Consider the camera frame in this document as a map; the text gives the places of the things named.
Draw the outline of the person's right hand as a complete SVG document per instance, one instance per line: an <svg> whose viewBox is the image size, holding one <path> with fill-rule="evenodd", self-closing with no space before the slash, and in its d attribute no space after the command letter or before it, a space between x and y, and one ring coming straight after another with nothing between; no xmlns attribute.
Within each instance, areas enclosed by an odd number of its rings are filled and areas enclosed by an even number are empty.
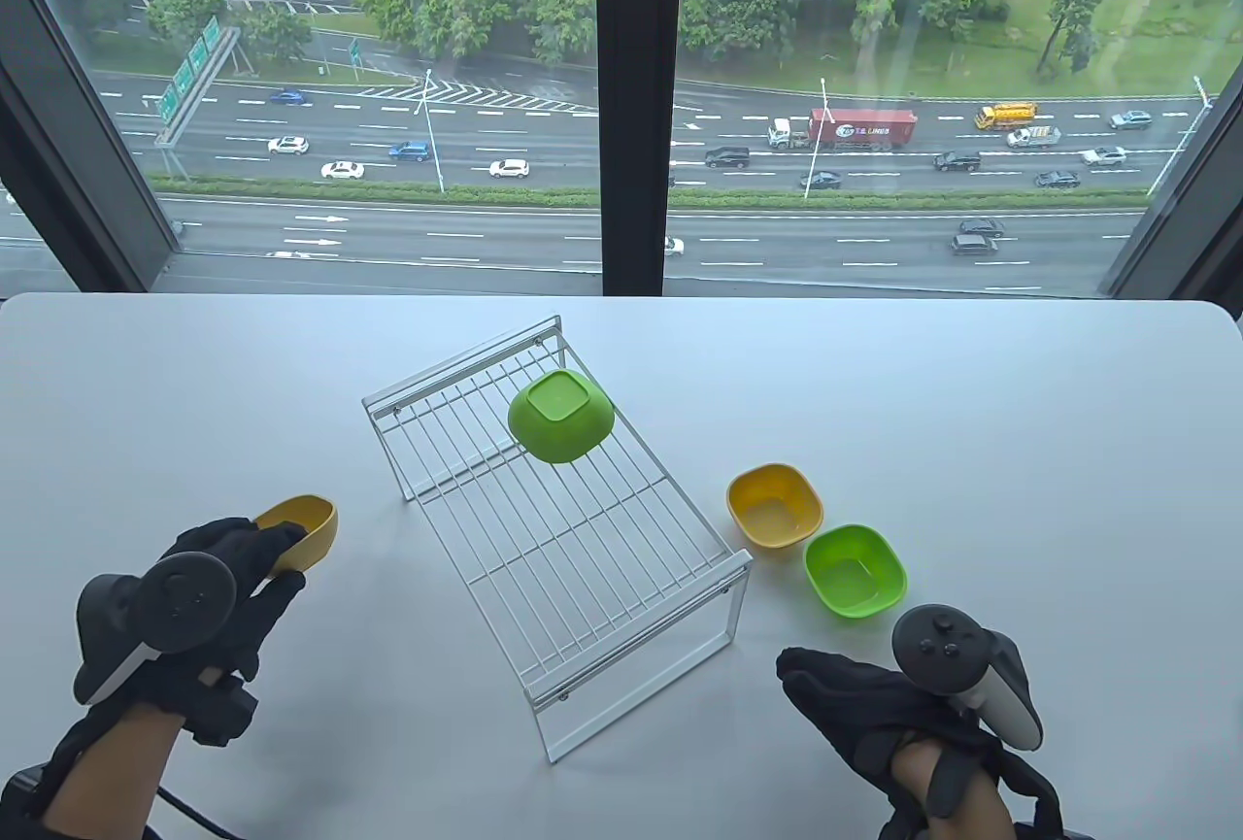
<svg viewBox="0 0 1243 840"><path fill-rule="evenodd" d="M782 649L774 670L796 711L885 794L1001 779L989 736L897 671L805 647Z"/></svg>

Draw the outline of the person's left hand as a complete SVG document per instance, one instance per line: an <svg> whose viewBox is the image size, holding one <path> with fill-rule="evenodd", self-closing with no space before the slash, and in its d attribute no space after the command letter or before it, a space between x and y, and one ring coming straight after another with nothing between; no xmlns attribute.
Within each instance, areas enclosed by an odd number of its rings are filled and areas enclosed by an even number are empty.
<svg viewBox="0 0 1243 840"><path fill-rule="evenodd" d="M121 706L148 705L186 717L191 700L222 690L222 681L254 681L264 640L305 588L298 572L273 575L276 560L306 536L301 524L261 528L240 517L209 521L179 534L168 555L203 552L231 572L236 584L232 611L205 644L144 664L121 686Z"/></svg>

